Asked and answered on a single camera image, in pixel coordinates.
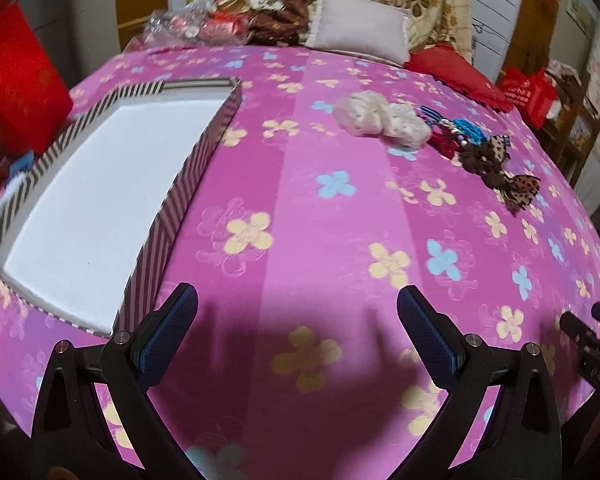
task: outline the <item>blue flower print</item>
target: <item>blue flower print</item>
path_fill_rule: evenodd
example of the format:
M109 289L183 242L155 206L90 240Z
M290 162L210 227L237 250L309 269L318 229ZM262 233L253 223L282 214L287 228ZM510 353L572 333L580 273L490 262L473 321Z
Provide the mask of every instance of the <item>blue flower print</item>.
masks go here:
M323 112L327 112L328 114L333 113L333 105L329 105L324 101L316 101L311 105L311 108L314 110L321 110Z
M442 250L442 246L435 240L427 240L427 251L430 259L427 260L427 269L434 276L443 272L453 282L460 281L460 270L456 267L458 254L451 249Z
M334 171L333 174L318 175L315 177L322 187L318 191L320 198L333 198L338 193L344 196L352 196L356 192L356 186L349 183L349 173L346 171Z
M226 444L217 455L203 447L191 446L185 454L206 480L247 480L247 475L238 469L246 455L242 446Z
M536 200L538 200L542 207L549 207L548 203L544 199L544 196L542 196L540 193L536 195Z
M531 284L531 280L526 276L526 267L524 265L520 265L518 270L514 270L511 273L511 279L515 284L518 285L520 298L522 298L522 301L528 300L529 291L534 288L534 286Z
M562 257L562 253L560 252L560 247L557 243L551 240L551 238L549 238L549 247L551 247L551 254L554 256L554 258L563 264L564 258Z
M395 155L395 156L403 156L404 158L406 158L407 160L410 160L411 162L416 161L416 153L418 153L419 150L415 150L414 148L389 148L388 150L386 150L386 152L389 155Z

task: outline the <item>bed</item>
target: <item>bed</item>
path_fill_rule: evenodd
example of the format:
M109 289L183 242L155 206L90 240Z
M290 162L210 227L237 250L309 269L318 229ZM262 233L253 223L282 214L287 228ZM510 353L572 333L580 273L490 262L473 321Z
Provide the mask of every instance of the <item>bed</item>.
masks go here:
M73 114L117 85L229 76L242 79L243 101L155 302L189 282L200 311L150 391L207 479L387 478L444 401L397 319L407 283L490 345L539 343L561 417L574 412L590 388L571 367L557 319L569 309L598 327L589 311L600 301L600 241L516 111L492 112L430 76L355 57L245 46L117 56L72 90ZM430 146L349 135L333 105L361 90L509 135L507 170L542 178L532 206L512 216ZM101 341L0 282L0 397L27 433L49 352L63 338ZM123 457L136 460L106 389L98 394ZM475 449L494 397L458 460Z

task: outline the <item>red bag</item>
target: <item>red bag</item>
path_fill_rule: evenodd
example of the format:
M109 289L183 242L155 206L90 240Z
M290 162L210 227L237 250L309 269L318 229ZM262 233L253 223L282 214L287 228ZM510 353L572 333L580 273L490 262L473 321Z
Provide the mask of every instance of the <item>red bag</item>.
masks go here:
M72 107L18 0L0 0L0 152L43 153Z
M500 89L520 110L523 121L536 130L542 127L551 104L558 97L554 86L544 76L544 70L528 77L511 67L507 70Z

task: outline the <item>pink bedsheet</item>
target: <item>pink bedsheet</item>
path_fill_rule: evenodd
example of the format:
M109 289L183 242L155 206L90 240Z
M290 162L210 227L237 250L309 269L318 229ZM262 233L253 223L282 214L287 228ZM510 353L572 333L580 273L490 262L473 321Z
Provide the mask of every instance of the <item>pink bedsheet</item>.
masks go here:
M508 348L541 344L560 413L580 405L589 387L557 319L570 309L597 326L589 310L600 300L600 241L516 111L496 114L430 76L353 57L240 47L119 56L72 91L74 113L115 85L199 76L242 78L244 101L164 276L157 304L189 282L200 311L150 396L207 479L387 478L444 400L397 319L407 283L462 332ZM457 160L350 136L333 104L365 89L510 135L507 169L542 178L534 204L514 218ZM101 341L0 283L0 396L26 431L62 338ZM493 399L460 459L475 449Z

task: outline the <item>red pillow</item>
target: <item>red pillow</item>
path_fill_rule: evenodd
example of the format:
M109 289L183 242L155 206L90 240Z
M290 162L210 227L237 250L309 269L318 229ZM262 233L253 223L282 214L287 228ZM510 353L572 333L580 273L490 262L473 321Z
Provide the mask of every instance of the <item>red pillow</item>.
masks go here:
M412 72L432 75L453 90L494 110L513 110L513 105L500 89L448 45L440 44L411 54L404 67Z

